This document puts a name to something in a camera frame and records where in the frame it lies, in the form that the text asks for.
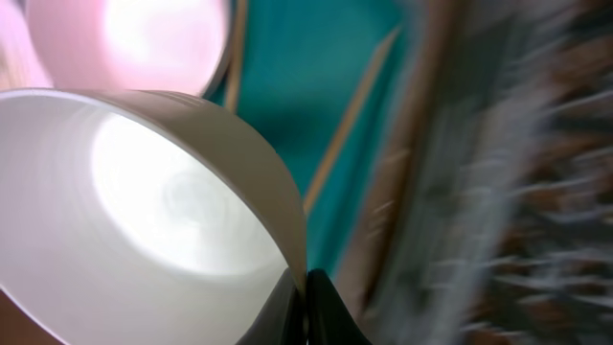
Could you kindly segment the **teal serving tray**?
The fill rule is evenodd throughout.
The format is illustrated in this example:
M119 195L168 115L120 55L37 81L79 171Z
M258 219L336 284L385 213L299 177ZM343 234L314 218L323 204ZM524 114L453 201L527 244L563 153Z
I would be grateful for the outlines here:
M238 114L306 192L386 35L392 50L308 217L307 262L333 273L408 85L424 5L393 0L253 0L247 6Z

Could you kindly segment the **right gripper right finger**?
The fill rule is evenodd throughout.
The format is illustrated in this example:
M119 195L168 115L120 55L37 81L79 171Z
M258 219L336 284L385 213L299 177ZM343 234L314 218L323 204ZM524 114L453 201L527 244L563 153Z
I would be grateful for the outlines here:
M371 345L323 269L307 275L306 311L309 345Z

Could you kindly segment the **pink bowl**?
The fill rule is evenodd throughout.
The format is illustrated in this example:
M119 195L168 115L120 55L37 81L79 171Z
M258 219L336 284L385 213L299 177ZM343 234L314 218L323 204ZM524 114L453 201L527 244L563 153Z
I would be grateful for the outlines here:
M225 0L30 0L1 4L1 87L169 90L221 78Z

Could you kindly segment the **pale green cup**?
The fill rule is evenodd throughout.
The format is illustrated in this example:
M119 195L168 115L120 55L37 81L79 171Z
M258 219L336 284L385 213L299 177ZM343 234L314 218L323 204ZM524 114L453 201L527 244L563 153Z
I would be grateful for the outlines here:
M169 91L1 95L1 288L66 344L234 344L307 221L274 148Z

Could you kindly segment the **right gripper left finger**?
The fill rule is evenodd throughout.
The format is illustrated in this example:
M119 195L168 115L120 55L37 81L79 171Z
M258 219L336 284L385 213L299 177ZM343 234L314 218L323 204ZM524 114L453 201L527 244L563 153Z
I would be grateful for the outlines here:
M237 345L305 345L304 301L289 269Z

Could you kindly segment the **grey dishwasher rack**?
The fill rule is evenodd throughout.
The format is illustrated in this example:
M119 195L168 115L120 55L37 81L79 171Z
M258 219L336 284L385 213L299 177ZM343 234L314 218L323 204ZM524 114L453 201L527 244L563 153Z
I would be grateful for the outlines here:
M610 2L471 4L363 325L612 345Z

